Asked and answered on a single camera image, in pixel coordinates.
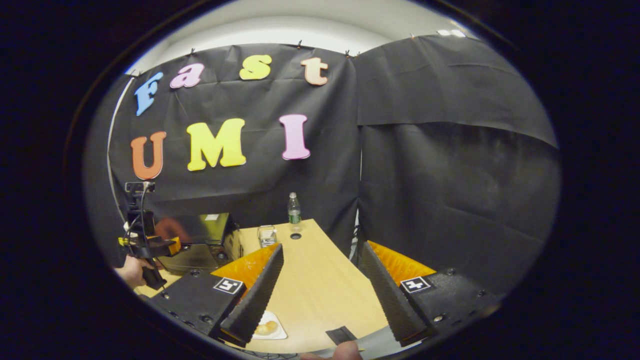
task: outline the blue letter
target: blue letter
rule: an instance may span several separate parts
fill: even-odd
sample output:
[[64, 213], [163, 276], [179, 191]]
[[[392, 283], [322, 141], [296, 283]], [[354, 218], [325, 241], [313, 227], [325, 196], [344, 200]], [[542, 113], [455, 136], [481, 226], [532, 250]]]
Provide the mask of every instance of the blue letter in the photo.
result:
[[158, 84], [156, 81], [162, 79], [162, 75], [162, 72], [158, 72], [156, 75], [153, 75], [149, 81], [136, 90], [136, 96], [138, 97], [138, 110], [136, 111], [137, 116], [140, 116], [140, 114], [154, 103], [153, 98], [149, 95], [155, 94], [158, 90]]

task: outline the bottle label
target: bottle label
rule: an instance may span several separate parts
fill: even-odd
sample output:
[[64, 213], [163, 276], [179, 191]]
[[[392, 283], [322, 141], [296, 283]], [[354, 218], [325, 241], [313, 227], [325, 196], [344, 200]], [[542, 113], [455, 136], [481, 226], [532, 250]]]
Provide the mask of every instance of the bottle label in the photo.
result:
[[299, 224], [300, 223], [300, 215], [289, 215], [289, 223], [290, 224]]

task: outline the water bottle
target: water bottle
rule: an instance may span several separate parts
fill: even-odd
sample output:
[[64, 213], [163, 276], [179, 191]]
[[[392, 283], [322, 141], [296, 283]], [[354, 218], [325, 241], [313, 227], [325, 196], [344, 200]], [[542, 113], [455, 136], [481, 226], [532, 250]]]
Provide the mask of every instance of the water bottle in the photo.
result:
[[300, 203], [296, 193], [289, 194], [289, 203], [287, 204], [287, 213], [289, 214], [289, 223], [294, 233], [300, 231]]

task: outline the white plate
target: white plate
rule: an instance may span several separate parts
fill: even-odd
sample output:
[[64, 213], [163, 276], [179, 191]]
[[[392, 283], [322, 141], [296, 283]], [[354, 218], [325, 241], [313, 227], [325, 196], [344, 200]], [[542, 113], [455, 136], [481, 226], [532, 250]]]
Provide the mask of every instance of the white plate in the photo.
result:
[[275, 321], [278, 324], [278, 329], [276, 331], [273, 332], [273, 334], [269, 334], [269, 335], [257, 335], [257, 334], [253, 334], [252, 339], [256, 339], [256, 340], [279, 340], [279, 339], [286, 339], [287, 338], [287, 333], [284, 332], [284, 329], [282, 328], [282, 324], [280, 323], [280, 321], [278, 320], [278, 318], [275, 316], [275, 314], [273, 314], [271, 311], [265, 311], [264, 314], [262, 315], [262, 319], [260, 319], [260, 324], [265, 324], [267, 322], [270, 321]]

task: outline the wooden table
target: wooden table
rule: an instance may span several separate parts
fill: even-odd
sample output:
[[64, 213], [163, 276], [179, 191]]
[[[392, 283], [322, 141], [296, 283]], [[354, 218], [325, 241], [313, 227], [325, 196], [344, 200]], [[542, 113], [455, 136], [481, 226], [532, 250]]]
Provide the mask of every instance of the wooden table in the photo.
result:
[[[300, 239], [290, 237], [291, 225], [280, 224], [278, 242], [284, 251], [284, 266], [273, 289], [267, 310], [274, 313], [287, 338], [251, 340], [245, 349], [298, 353], [334, 347], [325, 331], [346, 326], [357, 338], [387, 326], [371, 282], [345, 257], [314, 220], [300, 224]], [[239, 233], [244, 253], [259, 250], [257, 228]], [[161, 271], [168, 284], [179, 276]], [[146, 286], [141, 293], [158, 291]]]

